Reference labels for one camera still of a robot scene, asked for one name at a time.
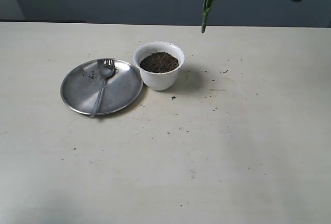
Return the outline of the stainless steel spork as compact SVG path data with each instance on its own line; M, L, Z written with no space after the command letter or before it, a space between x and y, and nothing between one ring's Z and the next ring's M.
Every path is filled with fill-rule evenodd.
M115 74L115 66L114 62L112 59L106 59L101 66L99 70L99 75L102 78L102 83L101 83L101 88L99 90L99 93L97 95L95 104L92 108L92 111L90 113L90 117L95 117L100 109L102 98L103 98L103 92L104 92L104 87L107 83L107 80L111 78Z

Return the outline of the white scalloped flower pot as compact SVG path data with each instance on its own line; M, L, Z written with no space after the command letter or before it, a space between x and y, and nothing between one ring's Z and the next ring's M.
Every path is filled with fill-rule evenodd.
M144 70L140 63L149 55L166 52L178 60L178 66L165 73L154 73ZM164 91L171 87L178 76L179 70L185 62L185 54L180 47L163 41L153 41L139 46L133 54L133 63L140 71L142 81L155 91Z

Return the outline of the round stainless steel plate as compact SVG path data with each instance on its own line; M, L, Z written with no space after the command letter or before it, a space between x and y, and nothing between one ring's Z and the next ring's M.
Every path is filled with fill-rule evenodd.
M99 58L85 62L65 76L60 90L65 105L78 113L90 115L102 89L103 97L96 112L101 116L117 112L138 98L143 88L139 70L126 61L113 58L114 74L103 85L99 72L105 61L105 58Z

